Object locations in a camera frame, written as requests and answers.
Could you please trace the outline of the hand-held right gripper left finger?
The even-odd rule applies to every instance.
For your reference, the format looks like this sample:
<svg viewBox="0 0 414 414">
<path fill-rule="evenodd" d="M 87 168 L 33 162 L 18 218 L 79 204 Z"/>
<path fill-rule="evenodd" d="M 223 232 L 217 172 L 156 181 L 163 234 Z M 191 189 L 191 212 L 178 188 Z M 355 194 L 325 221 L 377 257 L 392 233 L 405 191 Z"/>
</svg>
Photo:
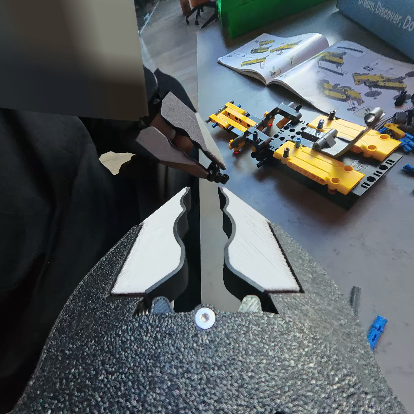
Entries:
<svg viewBox="0 0 414 414">
<path fill-rule="evenodd" d="M 184 237 L 188 232 L 190 188 L 184 187 L 138 228 L 112 296 L 179 297 L 188 284 Z"/>
</svg>

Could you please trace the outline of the black connector brick piece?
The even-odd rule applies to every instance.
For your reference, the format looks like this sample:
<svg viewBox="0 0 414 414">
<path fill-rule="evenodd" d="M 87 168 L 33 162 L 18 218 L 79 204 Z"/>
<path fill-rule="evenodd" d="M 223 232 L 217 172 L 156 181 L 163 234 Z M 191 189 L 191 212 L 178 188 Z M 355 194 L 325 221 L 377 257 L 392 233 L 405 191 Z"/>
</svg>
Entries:
<svg viewBox="0 0 414 414">
<path fill-rule="evenodd" d="M 208 176 L 207 176 L 208 181 L 220 183 L 223 185 L 225 185 L 228 182 L 229 176 L 225 173 L 221 173 L 220 167 L 217 164 L 211 162 L 207 170 L 208 170 Z"/>
</svg>

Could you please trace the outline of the dark blue cardboard box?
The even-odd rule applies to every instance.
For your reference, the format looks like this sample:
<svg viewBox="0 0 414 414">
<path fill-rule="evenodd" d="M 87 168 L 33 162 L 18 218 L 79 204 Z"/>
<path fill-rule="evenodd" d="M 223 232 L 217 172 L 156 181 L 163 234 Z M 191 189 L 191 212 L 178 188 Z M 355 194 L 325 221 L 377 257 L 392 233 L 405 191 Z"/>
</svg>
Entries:
<svg viewBox="0 0 414 414">
<path fill-rule="evenodd" d="M 344 39 L 386 57 L 414 60 L 414 2 L 412 0 L 338 0 L 344 18 Z"/>
</svg>

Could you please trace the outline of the white instruction booklet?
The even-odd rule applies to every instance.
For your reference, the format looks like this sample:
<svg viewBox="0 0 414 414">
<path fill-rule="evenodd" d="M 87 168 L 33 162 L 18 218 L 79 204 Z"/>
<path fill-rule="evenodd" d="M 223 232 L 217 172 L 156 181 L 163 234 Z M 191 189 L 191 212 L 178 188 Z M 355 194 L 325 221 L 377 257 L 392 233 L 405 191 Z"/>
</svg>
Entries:
<svg viewBox="0 0 414 414">
<path fill-rule="evenodd" d="M 281 85 L 320 112 L 335 109 L 339 118 L 360 125 L 375 107 L 384 111 L 384 120 L 413 110 L 413 64 L 351 41 L 329 46 L 318 33 L 287 38 L 262 34 L 218 63 L 266 86 Z"/>
</svg>

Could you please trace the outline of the grey axle rod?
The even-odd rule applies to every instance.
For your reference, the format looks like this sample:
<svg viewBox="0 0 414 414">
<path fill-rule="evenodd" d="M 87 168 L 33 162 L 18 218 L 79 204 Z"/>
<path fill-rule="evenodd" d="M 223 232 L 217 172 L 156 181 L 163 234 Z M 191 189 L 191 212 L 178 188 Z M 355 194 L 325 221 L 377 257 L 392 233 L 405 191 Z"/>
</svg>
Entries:
<svg viewBox="0 0 414 414">
<path fill-rule="evenodd" d="M 355 319 L 359 319 L 359 308 L 361 301 L 361 287 L 353 286 L 350 291 L 349 305 L 353 311 Z"/>
</svg>

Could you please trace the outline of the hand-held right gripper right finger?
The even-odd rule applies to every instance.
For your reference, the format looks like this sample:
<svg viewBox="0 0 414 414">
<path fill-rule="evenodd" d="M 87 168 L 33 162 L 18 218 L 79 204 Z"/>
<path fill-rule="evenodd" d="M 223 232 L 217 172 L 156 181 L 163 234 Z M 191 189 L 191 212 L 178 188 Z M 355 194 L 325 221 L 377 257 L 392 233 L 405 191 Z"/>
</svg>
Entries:
<svg viewBox="0 0 414 414">
<path fill-rule="evenodd" d="M 223 278 L 232 294 L 298 293 L 301 287 L 270 221 L 226 187 L 219 187 L 224 248 Z"/>
</svg>

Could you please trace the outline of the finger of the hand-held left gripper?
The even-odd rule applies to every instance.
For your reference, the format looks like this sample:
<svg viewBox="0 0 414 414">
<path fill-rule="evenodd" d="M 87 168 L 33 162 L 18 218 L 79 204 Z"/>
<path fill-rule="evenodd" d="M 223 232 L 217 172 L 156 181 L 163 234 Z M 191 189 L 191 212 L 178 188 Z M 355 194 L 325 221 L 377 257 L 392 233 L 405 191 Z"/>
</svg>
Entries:
<svg viewBox="0 0 414 414">
<path fill-rule="evenodd" d="M 173 129 L 187 135 L 216 166 L 221 170 L 226 169 L 222 154 L 199 113 L 190 109 L 171 91 L 162 100 L 161 116 Z"/>
<path fill-rule="evenodd" d="M 206 168 L 174 146 L 168 137 L 155 127 L 140 131 L 135 142 L 163 165 L 183 170 L 201 179 L 207 179 L 209 176 Z"/>
</svg>

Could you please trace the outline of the grey desk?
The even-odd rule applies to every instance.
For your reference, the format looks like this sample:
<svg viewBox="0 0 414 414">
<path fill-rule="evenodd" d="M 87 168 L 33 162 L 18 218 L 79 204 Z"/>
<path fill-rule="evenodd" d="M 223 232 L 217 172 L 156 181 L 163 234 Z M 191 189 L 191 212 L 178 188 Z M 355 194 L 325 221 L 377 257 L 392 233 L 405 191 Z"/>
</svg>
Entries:
<svg viewBox="0 0 414 414">
<path fill-rule="evenodd" d="M 273 25 L 230 40 L 219 23 L 197 34 L 198 106 L 204 120 L 233 100 L 250 114 L 262 117 L 281 102 L 303 103 L 281 86 L 265 87 L 217 62 L 262 33 L 282 37 L 317 32 L 329 44 L 350 40 L 386 57 L 405 58 L 380 39 L 342 15 L 328 1 Z M 295 265 L 318 263 L 342 292 L 349 308 L 351 288 L 361 288 L 359 331 L 366 334 L 380 315 L 388 320 L 374 352 L 381 373 L 407 413 L 413 413 L 413 177 L 402 171 L 413 165 L 403 156 L 391 171 L 344 210 L 274 167 L 256 167 L 249 152 L 234 155 L 229 135 L 211 129 L 226 163 L 227 187 L 273 223 L 287 255 Z"/>
</svg>

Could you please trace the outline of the blue pin brick piece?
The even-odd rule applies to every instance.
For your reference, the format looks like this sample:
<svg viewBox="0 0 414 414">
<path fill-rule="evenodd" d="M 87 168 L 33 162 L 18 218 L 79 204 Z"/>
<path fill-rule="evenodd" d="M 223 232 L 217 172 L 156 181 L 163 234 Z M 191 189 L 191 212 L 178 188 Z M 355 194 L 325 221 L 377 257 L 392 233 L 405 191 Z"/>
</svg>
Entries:
<svg viewBox="0 0 414 414">
<path fill-rule="evenodd" d="M 384 332 L 387 322 L 388 320 L 386 318 L 378 315 L 371 324 L 370 329 L 367 333 L 367 340 L 372 350 L 376 348 L 381 335 Z"/>
</svg>

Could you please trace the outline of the green plastic bin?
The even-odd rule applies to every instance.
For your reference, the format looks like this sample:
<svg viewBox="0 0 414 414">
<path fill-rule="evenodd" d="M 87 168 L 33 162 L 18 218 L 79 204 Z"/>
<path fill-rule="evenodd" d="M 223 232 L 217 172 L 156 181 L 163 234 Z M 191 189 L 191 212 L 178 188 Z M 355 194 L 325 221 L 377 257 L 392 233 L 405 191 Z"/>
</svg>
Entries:
<svg viewBox="0 0 414 414">
<path fill-rule="evenodd" d="M 324 0 L 218 0 L 221 26 L 231 39 L 303 12 Z"/>
</svg>

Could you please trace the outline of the pile of small brick parts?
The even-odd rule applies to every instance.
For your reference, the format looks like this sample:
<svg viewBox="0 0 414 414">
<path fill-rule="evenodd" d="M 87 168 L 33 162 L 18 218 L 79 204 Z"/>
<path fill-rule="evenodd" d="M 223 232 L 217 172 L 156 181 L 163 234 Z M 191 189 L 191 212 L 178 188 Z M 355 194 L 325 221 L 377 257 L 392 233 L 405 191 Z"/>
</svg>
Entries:
<svg viewBox="0 0 414 414">
<path fill-rule="evenodd" d="M 395 101 L 395 106 L 400 107 L 406 100 L 407 91 L 403 90 Z M 414 150 L 414 124 L 413 118 L 414 111 L 413 107 L 405 111 L 399 111 L 385 122 L 379 129 L 380 133 L 387 133 L 392 138 L 396 139 L 401 143 L 400 147 L 405 154 L 412 153 Z M 402 171 L 410 176 L 414 176 L 414 167 L 411 164 L 405 164 L 402 167 Z"/>
</svg>

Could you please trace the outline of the black office chair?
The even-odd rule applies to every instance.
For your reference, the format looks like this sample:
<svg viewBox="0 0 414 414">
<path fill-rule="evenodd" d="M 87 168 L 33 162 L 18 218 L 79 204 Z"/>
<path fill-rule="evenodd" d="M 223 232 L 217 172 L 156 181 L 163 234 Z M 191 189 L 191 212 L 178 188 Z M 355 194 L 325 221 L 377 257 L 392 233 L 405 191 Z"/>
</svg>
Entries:
<svg viewBox="0 0 414 414">
<path fill-rule="evenodd" d="M 195 12 L 195 21 L 194 24 L 196 26 L 199 25 L 199 17 L 201 13 L 204 13 L 205 8 L 210 8 L 213 10 L 213 14 L 210 18 L 201 26 L 201 28 L 205 28 L 210 23 L 218 20 L 218 4 L 215 0 L 180 0 L 179 1 L 183 15 L 185 16 L 185 22 L 189 25 L 189 17 L 192 16 Z"/>
</svg>

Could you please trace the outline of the yellow toy brick vehicle model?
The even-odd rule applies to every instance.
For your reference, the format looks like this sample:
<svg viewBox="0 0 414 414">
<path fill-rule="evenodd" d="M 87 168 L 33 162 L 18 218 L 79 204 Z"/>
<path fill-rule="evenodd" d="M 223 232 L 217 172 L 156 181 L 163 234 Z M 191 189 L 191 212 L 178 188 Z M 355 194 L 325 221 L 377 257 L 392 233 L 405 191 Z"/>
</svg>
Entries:
<svg viewBox="0 0 414 414">
<path fill-rule="evenodd" d="M 386 129 L 375 130 L 384 113 L 369 110 L 365 126 L 336 116 L 303 119 L 301 105 L 280 103 L 261 118 L 234 101 L 206 123 L 232 135 L 229 149 L 249 153 L 257 168 L 279 168 L 334 203 L 349 209 L 401 159 L 405 146 Z"/>
</svg>

